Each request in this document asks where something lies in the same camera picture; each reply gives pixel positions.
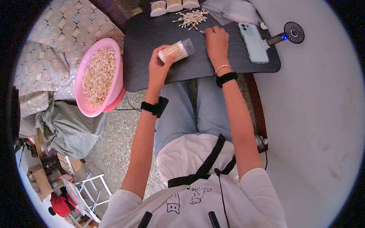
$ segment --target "bundle of cotton swabs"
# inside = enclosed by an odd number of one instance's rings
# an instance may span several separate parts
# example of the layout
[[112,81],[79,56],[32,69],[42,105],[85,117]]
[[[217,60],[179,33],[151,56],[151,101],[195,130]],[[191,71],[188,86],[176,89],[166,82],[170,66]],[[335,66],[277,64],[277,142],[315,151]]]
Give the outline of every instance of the bundle of cotton swabs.
[[84,71],[82,85],[88,95],[88,104],[98,108],[108,96],[116,68],[114,49],[101,49],[94,53]]
[[202,9],[200,12],[199,12],[199,10],[197,10],[197,11],[192,11],[191,13],[183,14],[183,12],[188,11],[188,10],[191,10],[191,9],[177,12],[176,14],[182,15],[182,18],[179,18],[178,20],[174,20],[172,22],[183,22],[182,24],[179,25],[179,26],[181,26],[181,28],[186,28],[186,26],[191,26],[189,28],[189,30],[192,29],[193,27],[196,30],[198,30],[196,25],[198,25],[198,23],[201,23],[202,21],[206,22],[206,19],[208,19],[208,18],[205,17],[204,15],[208,14],[208,11],[205,11],[205,9]]

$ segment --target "hand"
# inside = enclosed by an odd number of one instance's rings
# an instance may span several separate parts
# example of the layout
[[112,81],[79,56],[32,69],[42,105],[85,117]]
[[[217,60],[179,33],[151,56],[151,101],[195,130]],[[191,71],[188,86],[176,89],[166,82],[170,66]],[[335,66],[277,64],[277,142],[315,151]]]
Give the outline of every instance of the hand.
[[158,92],[158,94],[160,94],[160,91],[165,84],[167,72],[169,71],[170,66],[174,63],[176,55],[171,55],[166,63],[162,65],[163,62],[158,58],[157,54],[159,51],[169,46],[170,45],[162,45],[161,47],[153,50],[151,61],[149,64],[150,81],[148,83],[148,89]]
[[228,40],[229,35],[223,28],[214,26],[204,31],[208,57],[216,70],[221,65],[229,65]]

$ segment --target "black wrist strap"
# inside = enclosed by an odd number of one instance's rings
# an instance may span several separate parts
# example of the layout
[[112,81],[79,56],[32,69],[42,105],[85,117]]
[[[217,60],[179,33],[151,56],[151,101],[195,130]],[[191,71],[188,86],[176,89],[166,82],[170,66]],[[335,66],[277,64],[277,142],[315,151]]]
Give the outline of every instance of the black wrist strap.
[[227,74],[224,74],[220,77],[217,76],[217,79],[215,80],[215,82],[217,83],[217,86],[219,88],[223,88],[223,84],[228,82],[228,81],[231,81],[231,80],[237,80],[238,79],[238,76],[237,76],[237,73],[236,72],[229,72]]
[[164,97],[158,97],[157,104],[150,104],[147,102],[142,102],[141,109],[151,112],[152,115],[156,116],[157,118],[160,118],[162,113],[164,112],[168,102],[169,102],[168,99],[166,99]]

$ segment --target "cartoon drawing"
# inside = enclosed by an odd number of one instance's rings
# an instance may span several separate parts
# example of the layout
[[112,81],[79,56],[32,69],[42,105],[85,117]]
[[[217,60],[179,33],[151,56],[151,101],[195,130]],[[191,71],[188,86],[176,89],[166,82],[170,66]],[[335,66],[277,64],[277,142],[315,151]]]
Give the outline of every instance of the cartoon drawing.
[[170,198],[166,200],[167,212],[175,211],[176,214],[180,214],[180,198],[179,193],[176,192]]
[[212,189],[211,188],[198,188],[198,189],[191,189],[193,191],[193,197],[191,198],[191,201],[189,204],[194,205],[194,204],[198,204],[201,202],[201,199],[204,197],[204,193],[205,192],[210,192]]

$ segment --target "pink plastic bowl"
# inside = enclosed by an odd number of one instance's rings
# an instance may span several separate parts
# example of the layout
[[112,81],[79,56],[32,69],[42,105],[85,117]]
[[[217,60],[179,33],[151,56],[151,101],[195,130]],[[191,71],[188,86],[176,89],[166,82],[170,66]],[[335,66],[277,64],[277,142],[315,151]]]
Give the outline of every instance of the pink plastic bowl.
[[[115,50],[116,56],[116,68],[113,77],[112,85],[110,86],[109,93],[103,104],[94,108],[88,105],[88,96],[84,93],[84,87],[82,85],[82,78],[84,76],[84,71],[88,67],[95,52],[104,48],[113,48]],[[104,38],[94,43],[89,50],[85,53],[81,60],[80,67],[77,71],[76,83],[75,83],[75,98],[77,106],[80,111],[87,117],[95,117],[99,115],[104,109],[113,103],[115,99],[120,95],[123,88],[123,62],[120,55],[120,47],[117,42],[111,38]]]

